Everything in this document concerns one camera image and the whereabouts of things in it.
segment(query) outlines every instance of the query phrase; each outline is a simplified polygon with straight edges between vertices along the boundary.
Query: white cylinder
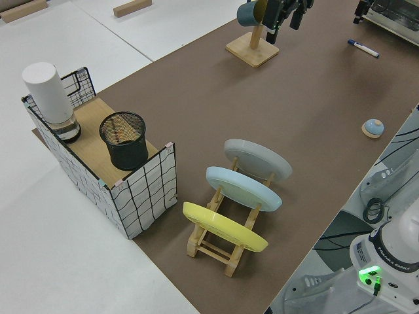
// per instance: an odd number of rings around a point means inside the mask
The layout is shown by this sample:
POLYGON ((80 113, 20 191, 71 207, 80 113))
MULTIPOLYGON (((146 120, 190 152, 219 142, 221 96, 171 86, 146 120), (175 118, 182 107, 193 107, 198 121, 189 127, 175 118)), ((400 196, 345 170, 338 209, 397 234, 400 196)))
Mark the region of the white cylinder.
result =
POLYGON ((60 124, 71 118, 73 108, 54 65, 33 63, 23 70, 22 78, 46 122, 60 124))

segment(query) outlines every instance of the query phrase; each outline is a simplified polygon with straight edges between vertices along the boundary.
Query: wooden plate stand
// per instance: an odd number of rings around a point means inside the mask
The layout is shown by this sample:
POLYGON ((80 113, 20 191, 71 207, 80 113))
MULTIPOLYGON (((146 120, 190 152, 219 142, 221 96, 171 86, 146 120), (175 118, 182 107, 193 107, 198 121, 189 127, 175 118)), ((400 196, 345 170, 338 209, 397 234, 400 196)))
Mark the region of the wooden plate stand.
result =
POLYGON ((246 33, 227 44, 226 49, 252 67, 264 64, 280 50, 261 38, 262 30, 263 25, 255 26, 251 33, 246 33))
MULTIPOLYGON (((237 161, 238 158, 235 157, 233 159, 233 163, 231 166, 231 169, 233 171, 237 171, 237 161)), ((275 174, 272 173, 269 179, 264 181, 264 185, 269 187, 270 183, 274 179, 275 174)), ((214 196, 212 197, 211 201, 207 204, 207 207, 209 210, 217 212, 218 208, 220 207, 222 201, 224 199, 224 195, 221 193, 221 188, 218 188, 215 191, 214 196)), ((252 230, 253 226, 255 225, 257 215, 259 214, 261 206, 258 205, 256 208, 251 209, 249 216, 247 217, 246 223, 244 226, 247 229, 252 230)), ((199 226, 199 224, 195 224, 194 231, 192 232, 191 236, 188 239, 188 245, 187 245, 187 254, 191 257, 195 257, 198 251, 201 251, 212 258, 215 258, 216 260, 219 260, 220 262, 226 264, 226 268, 224 270, 224 274, 232 277, 234 271, 237 268, 237 265, 240 261, 240 258, 242 257, 244 247, 236 245, 234 247, 234 250, 232 253, 228 253, 219 247, 211 244, 210 242, 206 241, 204 238, 207 234, 207 230, 203 227, 199 226)))

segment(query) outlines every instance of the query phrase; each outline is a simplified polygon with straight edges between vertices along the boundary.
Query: black mesh pen holder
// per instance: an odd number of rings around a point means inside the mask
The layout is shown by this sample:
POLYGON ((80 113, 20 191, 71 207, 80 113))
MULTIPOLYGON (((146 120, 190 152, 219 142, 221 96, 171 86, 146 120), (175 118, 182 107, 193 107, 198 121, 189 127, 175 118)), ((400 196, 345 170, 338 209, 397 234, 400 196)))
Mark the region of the black mesh pen holder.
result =
POLYGON ((110 114, 100 124, 99 134, 116 168, 133 170, 147 161, 145 123, 138 114, 127 111, 110 114))

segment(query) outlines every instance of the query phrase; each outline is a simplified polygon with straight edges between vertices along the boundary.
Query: toaster oven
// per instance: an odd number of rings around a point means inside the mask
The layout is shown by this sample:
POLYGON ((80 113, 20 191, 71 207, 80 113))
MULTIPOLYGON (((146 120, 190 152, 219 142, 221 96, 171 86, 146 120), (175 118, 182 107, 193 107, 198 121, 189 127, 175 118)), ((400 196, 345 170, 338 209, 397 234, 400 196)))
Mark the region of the toaster oven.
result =
POLYGON ((419 45, 419 0, 361 0, 355 15, 419 45))

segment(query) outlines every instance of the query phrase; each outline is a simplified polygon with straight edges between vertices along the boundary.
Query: light blue plate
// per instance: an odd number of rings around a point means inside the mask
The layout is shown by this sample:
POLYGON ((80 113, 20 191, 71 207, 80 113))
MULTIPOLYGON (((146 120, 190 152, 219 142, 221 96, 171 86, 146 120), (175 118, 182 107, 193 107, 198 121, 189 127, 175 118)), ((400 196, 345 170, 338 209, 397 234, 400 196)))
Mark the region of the light blue plate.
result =
POLYGON ((214 188, 221 187, 222 195, 246 207, 261 211, 275 211, 282 205, 281 198, 262 183, 241 173, 221 167, 207 168, 207 181, 214 188))

